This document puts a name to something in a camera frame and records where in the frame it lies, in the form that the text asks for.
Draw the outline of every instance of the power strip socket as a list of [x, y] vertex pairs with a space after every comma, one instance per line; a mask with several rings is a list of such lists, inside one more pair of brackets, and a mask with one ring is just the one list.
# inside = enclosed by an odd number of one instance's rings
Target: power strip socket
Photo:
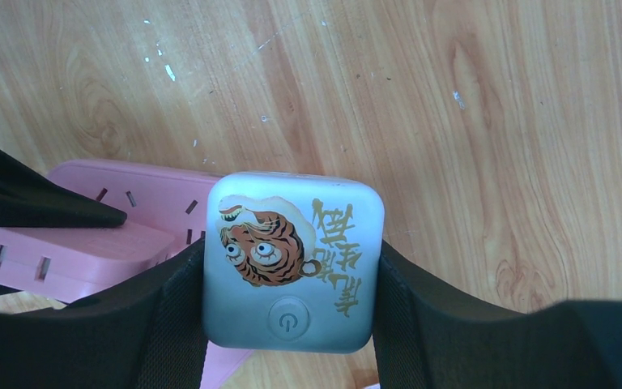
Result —
[[127, 213], [127, 220], [170, 233], [171, 258], [206, 230], [211, 188], [222, 176], [115, 160], [70, 160], [48, 175], [53, 183]]
[[0, 228], [0, 284], [70, 303], [163, 262], [174, 240], [132, 222], [115, 229]]

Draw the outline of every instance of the rounded square case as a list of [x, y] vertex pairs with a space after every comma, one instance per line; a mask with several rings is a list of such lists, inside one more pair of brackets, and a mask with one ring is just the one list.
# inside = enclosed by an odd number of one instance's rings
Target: rounded square case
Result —
[[352, 353], [371, 336], [385, 210], [359, 182], [235, 173], [208, 197], [203, 324], [223, 347]]

